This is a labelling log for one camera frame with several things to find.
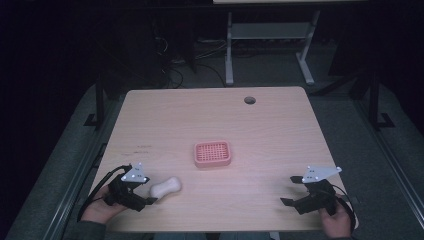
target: pink basket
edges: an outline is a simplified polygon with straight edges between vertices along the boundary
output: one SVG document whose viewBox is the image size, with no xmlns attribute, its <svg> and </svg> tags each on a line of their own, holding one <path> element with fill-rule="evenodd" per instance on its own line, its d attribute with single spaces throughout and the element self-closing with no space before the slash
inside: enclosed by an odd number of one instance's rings
<svg viewBox="0 0 424 240">
<path fill-rule="evenodd" d="M 227 166 L 231 163 L 230 148 L 226 141 L 198 143 L 194 149 L 194 164 L 198 168 Z"/>
</svg>

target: hand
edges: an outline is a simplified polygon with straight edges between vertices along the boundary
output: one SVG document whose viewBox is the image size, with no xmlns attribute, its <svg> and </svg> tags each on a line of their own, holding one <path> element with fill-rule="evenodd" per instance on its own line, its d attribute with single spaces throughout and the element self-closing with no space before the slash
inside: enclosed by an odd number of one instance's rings
<svg viewBox="0 0 424 240">
<path fill-rule="evenodd" d="M 350 217 L 346 209 L 336 201 L 336 213 L 328 214 L 325 208 L 318 209 L 324 233 L 329 238 L 351 237 Z"/>
<path fill-rule="evenodd" d="M 106 224 L 110 219 L 125 211 L 127 207 L 114 203 L 109 206 L 103 201 L 105 195 L 109 193 L 109 186 L 103 186 L 94 196 L 94 201 L 85 209 L 81 220 Z"/>
</svg>

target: hole in table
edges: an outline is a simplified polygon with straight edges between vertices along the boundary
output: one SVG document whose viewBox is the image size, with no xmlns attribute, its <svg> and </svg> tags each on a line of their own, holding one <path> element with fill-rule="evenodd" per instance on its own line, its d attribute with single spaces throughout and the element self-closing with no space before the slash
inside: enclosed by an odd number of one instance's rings
<svg viewBox="0 0 424 240">
<path fill-rule="evenodd" d="M 246 104 L 252 105 L 252 104 L 255 104 L 256 98 L 254 98 L 254 97 L 245 97 L 244 98 L 244 102 Z"/>
</svg>

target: equipment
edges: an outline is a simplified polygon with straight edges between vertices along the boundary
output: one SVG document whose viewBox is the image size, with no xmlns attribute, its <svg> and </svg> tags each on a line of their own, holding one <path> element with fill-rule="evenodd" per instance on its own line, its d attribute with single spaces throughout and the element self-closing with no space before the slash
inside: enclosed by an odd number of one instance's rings
<svg viewBox="0 0 424 240">
<path fill-rule="evenodd" d="M 325 167 L 308 167 L 308 170 L 303 177 L 292 176 L 290 179 L 295 184 L 303 183 L 308 189 L 309 195 L 299 200 L 288 198 L 280 199 L 285 206 L 294 207 L 300 215 L 325 208 L 328 214 L 332 216 L 336 214 L 337 201 L 346 209 L 346 212 L 349 214 L 351 219 L 351 231 L 353 232 L 356 225 L 356 218 L 353 209 L 351 209 L 342 198 L 336 196 L 336 191 L 333 187 L 337 186 L 330 184 L 330 182 L 326 179 L 327 177 L 341 171 L 342 170 L 339 167 L 335 169 Z"/>
<path fill-rule="evenodd" d="M 106 204 L 112 206 L 114 203 L 118 203 L 140 212 L 146 205 L 152 205 L 157 200 L 157 198 L 152 197 L 145 199 L 133 192 L 135 188 L 142 184 L 146 184 L 150 180 L 148 177 L 144 176 L 141 163 L 139 163 L 136 167 L 133 167 L 131 164 L 128 166 L 120 166 L 109 172 L 90 193 L 79 211 L 78 221 L 81 220 L 82 214 L 88 205 L 90 205 L 93 201 L 96 201 L 93 200 L 93 198 L 99 189 L 114 172 L 120 169 L 123 169 L 125 173 L 117 175 L 115 179 L 108 184 L 109 193 L 106 196 L 103 196 L 103 200 Z"/>
</svg>

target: table surface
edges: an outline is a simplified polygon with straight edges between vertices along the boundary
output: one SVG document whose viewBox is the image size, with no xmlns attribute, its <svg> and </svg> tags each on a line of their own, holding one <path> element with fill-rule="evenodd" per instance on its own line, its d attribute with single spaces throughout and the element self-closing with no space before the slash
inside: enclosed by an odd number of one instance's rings
<svg viewBox="0 0 424 240">
<path fill-rule="evenodd" d="M 244 99 L 253 97 L 254 104 Z M 231 164 L 199 169 L 196 143 L 226 140 Z M 308 165 L 334 167 L 315 114 L 300 87 L 130 91 L 93 186 L 114 168 L 141 162 L 151 180 L 135 189 L 147 197 L 152 184 L 176 176 L 182 190 L 141 212 L 128 210 L 111 231 L 317 230 L 317 211 L 299 215 L 280 197 L 307 196 Z M 339 175 L 328 179 L 344 189 Z"/>
</svg>

